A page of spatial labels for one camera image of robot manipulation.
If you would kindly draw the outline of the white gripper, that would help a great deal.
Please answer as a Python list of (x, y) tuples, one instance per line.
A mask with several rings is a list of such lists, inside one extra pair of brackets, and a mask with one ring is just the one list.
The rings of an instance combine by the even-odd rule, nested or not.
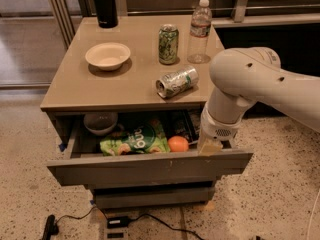
[(199, 141), (197, 145), (200, 156), (210, 156), (222, 150), (221, 141), (229, 141), (236, 136), (241, 121), (227, 124), (214, 119), (207, 107), (201, 113)]

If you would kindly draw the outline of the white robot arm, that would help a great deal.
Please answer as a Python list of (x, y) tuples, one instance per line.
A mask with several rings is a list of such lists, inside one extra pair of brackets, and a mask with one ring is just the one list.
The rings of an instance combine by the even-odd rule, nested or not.
[(214, 88), (201, 113), (197, 150), (210, 156), (232, 140), (245, 112), (260, 102), (320, 131), (320, 78), (281, 68), (267, 47), (231, 48), (210, 63)]

